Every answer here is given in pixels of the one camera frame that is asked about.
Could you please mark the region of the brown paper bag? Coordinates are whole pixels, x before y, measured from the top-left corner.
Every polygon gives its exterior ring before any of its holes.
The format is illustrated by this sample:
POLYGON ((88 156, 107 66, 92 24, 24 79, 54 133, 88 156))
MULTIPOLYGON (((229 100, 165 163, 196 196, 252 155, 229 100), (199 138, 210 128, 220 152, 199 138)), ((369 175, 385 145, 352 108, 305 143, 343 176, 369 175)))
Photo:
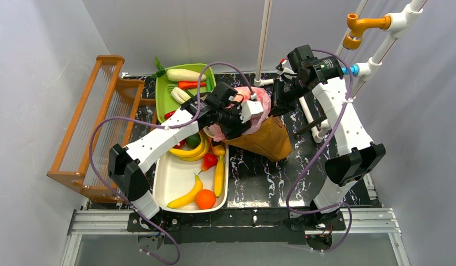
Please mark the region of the brown paper bag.
POLYGON ((270 161, 283 160, 292 152, 286 126, 279 117, 269 117, 253 134, 243 135, 224 143, 267 157, 270 161))

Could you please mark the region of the pink plastic grocery bag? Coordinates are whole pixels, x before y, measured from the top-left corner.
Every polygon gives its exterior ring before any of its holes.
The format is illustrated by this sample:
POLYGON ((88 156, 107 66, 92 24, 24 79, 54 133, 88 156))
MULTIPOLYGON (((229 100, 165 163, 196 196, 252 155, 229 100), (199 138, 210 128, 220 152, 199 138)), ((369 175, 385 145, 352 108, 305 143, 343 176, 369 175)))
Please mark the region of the pink plastic grocery bag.
POLYGON ((241 136, 253 134, 260 129, 262 123, 268 118, 271 110, 271 98, 264 88, 252 87, 256 100, 251 100, 250 90, 247 86, 236 87, 235 100, 242 100, 240 118, 246 124, 251 123, 241 136))

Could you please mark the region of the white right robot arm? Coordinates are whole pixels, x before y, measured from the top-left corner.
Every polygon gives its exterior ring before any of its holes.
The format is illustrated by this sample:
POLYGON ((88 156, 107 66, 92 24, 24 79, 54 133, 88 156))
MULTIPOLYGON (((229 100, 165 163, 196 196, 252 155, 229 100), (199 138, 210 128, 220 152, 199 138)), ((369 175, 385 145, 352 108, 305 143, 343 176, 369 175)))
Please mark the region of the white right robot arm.
POLYGON ((275 81, 270 115, 282 116, 294 111, 296 101, 307 93, 312 93, 322 107, 322 119, 328 121, 331 132, 298 180, 305 177, 331 139, 335 139, 338 156, 326 161, 327 178, 306 212, 327 215, 340 208, 347 192, 374 169, 386 149, 383 144, 374 143, 360 122, 351 97, 353 78, 345 81, 342 68, 346 64, 342 59, 332 53, 319 59, 309 45, 303 45, 288 53, 287 60, 293 71, 292 79, 275 81))

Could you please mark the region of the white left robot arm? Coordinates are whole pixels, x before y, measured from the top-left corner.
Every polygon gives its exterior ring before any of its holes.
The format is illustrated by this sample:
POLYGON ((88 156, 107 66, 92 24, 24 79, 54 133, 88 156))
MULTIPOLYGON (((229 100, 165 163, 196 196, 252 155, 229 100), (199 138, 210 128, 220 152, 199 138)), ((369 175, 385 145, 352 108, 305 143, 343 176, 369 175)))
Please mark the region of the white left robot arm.
POLYGON ((247 100, 237 100, 239 92, 219 83, 204 96, 196 94, 181 104, 175 113, 142 138, 109 151, 108 175, 124 193, 124 199, 143 218, 151 219, 160 210, 145 174, 157 160, 187 137, 218 124, 226 137, 239 137, 251 126, 251 118, 262 104, 253 89, 247 100))

